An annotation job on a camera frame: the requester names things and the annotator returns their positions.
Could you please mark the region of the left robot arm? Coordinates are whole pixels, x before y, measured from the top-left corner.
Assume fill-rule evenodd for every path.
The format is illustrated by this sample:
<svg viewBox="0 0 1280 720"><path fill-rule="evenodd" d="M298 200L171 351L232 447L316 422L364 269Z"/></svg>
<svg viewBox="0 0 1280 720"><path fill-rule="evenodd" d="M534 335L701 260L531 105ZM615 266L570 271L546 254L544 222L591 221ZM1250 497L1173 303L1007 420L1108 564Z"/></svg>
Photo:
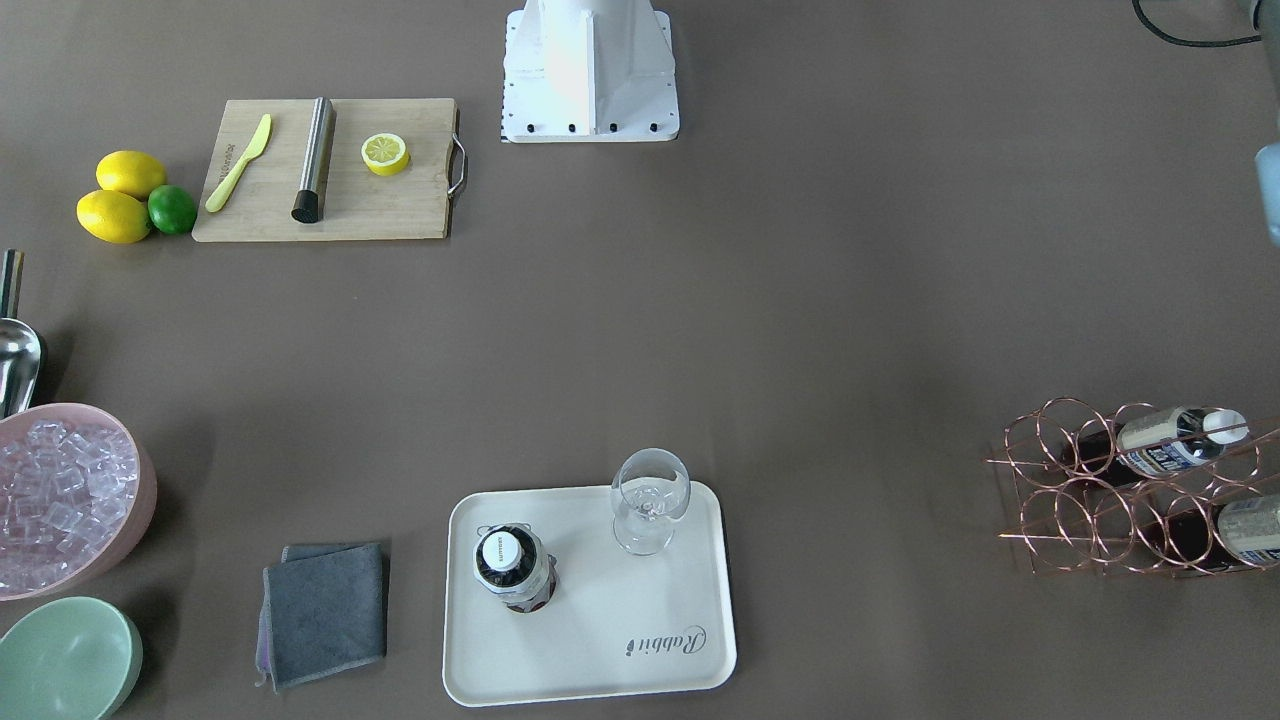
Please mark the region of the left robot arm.
<svg viewBox="0 0 1280 720"><path fill-rule="evenodd" d="M1261 37L1275 96L1279 97L1279 1L1236 1L1254 32ZM1279 246L1279 141L1254 155L1260 199L1270 241Z"/></svg>

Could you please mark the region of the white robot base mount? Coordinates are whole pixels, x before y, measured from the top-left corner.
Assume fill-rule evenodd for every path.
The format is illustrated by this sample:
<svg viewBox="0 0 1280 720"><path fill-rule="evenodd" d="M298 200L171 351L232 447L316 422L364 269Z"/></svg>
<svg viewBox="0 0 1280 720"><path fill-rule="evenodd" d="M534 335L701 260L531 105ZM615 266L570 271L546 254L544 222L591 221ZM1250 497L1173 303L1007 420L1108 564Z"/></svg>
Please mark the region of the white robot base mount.
<svg viewBox="0 0 1280 720"><path fill-rule="evenodd" d="M671 18L649 1L526 1L506 17L500 140L678 137Z"/></svg>

